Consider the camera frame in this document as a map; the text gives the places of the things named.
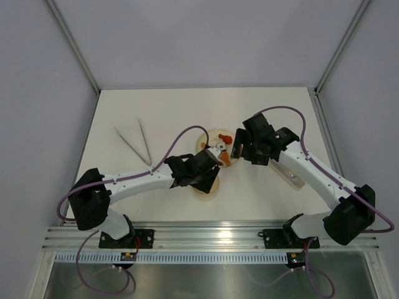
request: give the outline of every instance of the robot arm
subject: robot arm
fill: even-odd
[[[193,156],[171,156],[154,172],[141,176],[143,171],[125,174],[99,173],[90,169],[78,180],[72,189],[96,183],[111,181],[85,188],[69,197],[79,230],[99,229],[114,240],[130,242],[135,237],[131,221],[126,215],[116,213],[109,207],[129,196],[155,189],[193,186],[209,193],[219,173],[218,158],[221,150],[211,147]],[[135,179],[126,179],[139,175]]]
[[[356,198],[349,195],[333,180],[320,172],[308,159],[309,156],[329,174],[354,193],[375,205],[375,193],[367,185],[357,187],[342,178],[312,153],[306,156],[299,137],[288,128],[275,131],[262,114],[243,122],[244,129],[237,129],[232,158],[243,157],[252,164],[267,165],[273,159],[294,170],[326,202],[332,212],[314,215],[299,214],[283,227],[287,238],[306,239],[329,235],[337,243],[347,245],[374,222],[375,215]]]

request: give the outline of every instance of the gray floor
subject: gray floor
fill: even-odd
[[[335,283],[335,299],[377,298],[364,256],[358,253],[313,253],[311,265],[326,272]],[[89,278],[105,265],[81,265]],[[291,273],[272,287],[256,285],[268,283],[287,271],[283,265],[134,265],[129,271],[135,277],[128,291],[117,298],[151,299],[249,299],[249,298],[319,298],[310,286],[305,272]],[[328,282],[317,275],[315,282],[325,294],[330,293]],[[89,280],[93,287],[112,292],[122,287],[126,278],[115,270],[101,273]],[[45,298],[109,298],[86,289],[72,263],[54,265]]]

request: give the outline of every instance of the orange toy food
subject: orange toy food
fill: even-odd
[[[229,167],[231,165],[230,159],[229,159],[229,154],[227,151],[222,151],[222,155],[220,156],[220,160],[226,163],[226,166]]]
[[[219,134],[219,138],[222,139],[227,145],[230,145],[233,142],[233,139],[228,135]]]

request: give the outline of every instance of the wall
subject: wall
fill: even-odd
[[[95,96],[41,0],[0,2],[0,298],[25,298]]]
[[[399,2],[374,1],[321,96],[349,179],[398,222]],[[399,294],[399,229],[378,238]]]
[[[102,89],[315,86],[360,0],[56,0]]]

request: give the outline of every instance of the table top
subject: table top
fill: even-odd
[[[114,126],[144,154],[136,116],[142,122],[153,165],[166,153],[176,136],[191,125],[208,130],[235,132],[259,110],[287,105],[299,109],[307,121],[305,143],[330,165],[320,128],[306,88],[192,88],[155,90],[103,90],[97,105],[78,178],[90,168],[102,174],[146,170],[148,166],[120,139]],[[300,135],[302,123],[290,110],[265,113],[278,130],[286,126]],[[187,132],[171,154],[195,153],[201,130]],[[274,170],[240,159],[219,173],[220,187],[212,200],[202,201],[192,188],[154,190],[112,205],[132,221],[255,221],[283,220],[305,213],[328,211],[321,197],[306,184],[294,190]]]

